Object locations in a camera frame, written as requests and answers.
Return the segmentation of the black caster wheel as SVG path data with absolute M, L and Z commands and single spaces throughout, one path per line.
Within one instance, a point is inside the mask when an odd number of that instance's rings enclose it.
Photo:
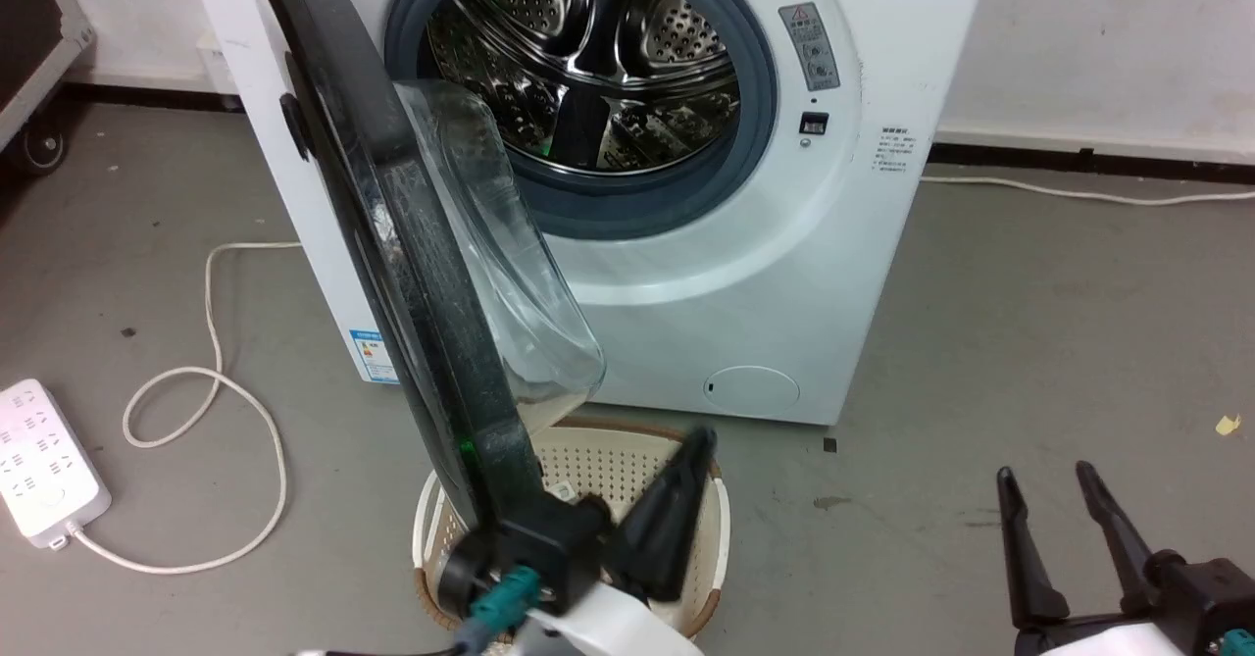
M 67 161 L 67 137 L 49 114 L 31 115 L 14 145 L 15 166 L 31 177 L 46 177 Z

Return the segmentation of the cream perforated laundry basket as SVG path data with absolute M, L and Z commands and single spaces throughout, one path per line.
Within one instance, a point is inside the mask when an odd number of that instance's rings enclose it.
M 621 519 L 650 480 L 676 452 L 681 431 L 611 419 L 566 418 L 532 438 L 546 489 L 565 499 L 586 494 L 606 500 Z M 414 513 L 412 561 L 420 606 L 441 628 L 461 620 L 435 603 L 442 562 L 466 527 L 435 473 L 427 474 Z M 712 465 L 702 512 L 686 564 L 681 598 L 651 605 L 678 633 L 695 638 L 717 613 L 730 553 L 730 503 L 722 469 Z

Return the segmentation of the teal left gripper connector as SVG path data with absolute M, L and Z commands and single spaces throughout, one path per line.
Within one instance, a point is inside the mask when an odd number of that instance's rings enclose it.
M 530 567 L 510 571 L 471 605 L 454 637 L 454 656 L 482 656 L 496 638 L 525 623 L 538 603 L 541 576 Z

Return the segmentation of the white power strip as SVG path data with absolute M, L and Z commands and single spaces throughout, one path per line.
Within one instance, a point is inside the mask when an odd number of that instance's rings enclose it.
M 112 503 L 72 424 L 34 378 L 0 389 L 0 498 L 39 549 L 63 549 Z

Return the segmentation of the blue energy label sticker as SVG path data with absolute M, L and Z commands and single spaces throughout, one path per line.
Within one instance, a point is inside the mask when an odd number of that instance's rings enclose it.
M 382 334 L 361 329 L 350 329 L 348 334 L 363 380 L 397 386 L 399 378 Z

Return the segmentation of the black flight case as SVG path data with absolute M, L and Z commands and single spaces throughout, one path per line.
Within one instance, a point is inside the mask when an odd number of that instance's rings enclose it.
M 0 0 L 0 169 L 15 166 L 15 137 L 49 114 L 68 71 L 97 35 L 79 0 Z

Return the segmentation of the grey rubber door gasket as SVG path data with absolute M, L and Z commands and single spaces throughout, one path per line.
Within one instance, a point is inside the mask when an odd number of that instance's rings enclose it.
M 392 77 L 451 82 L 435 71 L 425 36 L 427 21 L 441 3 L 389 0 L 382 23 L 382 56 Z M 725 204 L 766 156 L 778 105 L 778 80 L 766 31 L 748 0 L 689 3 L 717 28 L 735 66 L 740 110 L 734 130 L 686 163 L 641 177 L 560 173 L 505 145 L 520 192 L 547 235 L 639 240 L 690 226 Z

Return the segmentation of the white front-load washing machine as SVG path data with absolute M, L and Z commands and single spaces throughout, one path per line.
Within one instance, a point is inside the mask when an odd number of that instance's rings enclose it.
M 299 156 L 279 107 L 291 87 L 279 28 L 264 18 L 261 0 L 201 3 L 361 378 L 348 332 L 379 326 L 320 171 Z M 392 77 L 382 56 L 389 0 L 350 3 Z M 799 3 L 820 8 L 837 89 L 807 90 L 778 13 Z M 837 421 L 976 3 L 748 0 L 771 45 L 778 105 L 766 156 L 725 204 L 639 240 L 547 235 L 530 213 L 607 362 L 587 401 L 744 418 L 714 406 L 705 383 L 718 370 L 752 365 L 779 370 L 799 388 L 787 411 L 757 419 Z M 828 112 L 828 133 L 798 133 L 807 110 Z

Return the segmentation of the round drain filter cover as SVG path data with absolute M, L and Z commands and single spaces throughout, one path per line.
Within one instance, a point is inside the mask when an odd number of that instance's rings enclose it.
M 799 396 L 801 389 L 793 378 L 762 366 L 727 368 L 705 380 L 705 398 L 735 416 L 771 418 L 787 411 Z

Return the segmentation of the black-rimmed glass washer door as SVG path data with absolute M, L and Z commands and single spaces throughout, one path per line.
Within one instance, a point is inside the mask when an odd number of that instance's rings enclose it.
M 350 0 L 261 0 L 312 161 L 427 455 L 466 524 L 545 490 L 530 438 L 607 362 L 516 184 L 487 103 L 388 75 Z

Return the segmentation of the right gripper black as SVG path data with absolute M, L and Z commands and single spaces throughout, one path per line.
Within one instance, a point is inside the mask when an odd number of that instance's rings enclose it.
M 1255 579 L 1232 561 L 1191 563 L 1152 554 L 1089 462 L 1076 462 L 1086 512 L 1103 532 L 1122 596 L 1119 611 L 1073 616 L 1032 541 L 1017 474 L 996 473 L 1014 656 L 1219 656 L 1229 630 L 1255 633 Z

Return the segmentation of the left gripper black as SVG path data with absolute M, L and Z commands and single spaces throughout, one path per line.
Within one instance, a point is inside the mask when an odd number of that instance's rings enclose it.
M 512 638 L 505 656 L 702 656 L 650 602 L 681 598 L 717 443 L 710 428 L 688 431 L 619 526 L 599 498 L 538 495 L 472 531 L 449 553 L 435 596 L 463 622 L 477 598 L 526 566 L 542 590 L 525 623 L 502 633 Z M 442 656 L 456 656 L 458 628 Z

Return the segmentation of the grey warning sticker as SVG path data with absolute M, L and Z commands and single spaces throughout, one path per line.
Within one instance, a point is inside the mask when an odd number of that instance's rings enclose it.
M 792 43 L 807 90 L 831 90 L 841 87 L 828 30 L 814 3 L 783 5 L 778 9 Z

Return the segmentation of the stainless steel washer drum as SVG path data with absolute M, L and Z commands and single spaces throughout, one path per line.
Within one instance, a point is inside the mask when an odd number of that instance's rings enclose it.
M 735 66 L 689 0 L 442 0 L 425 36 L 435 71 L 550 171 L 641 177 L 738 123 Z

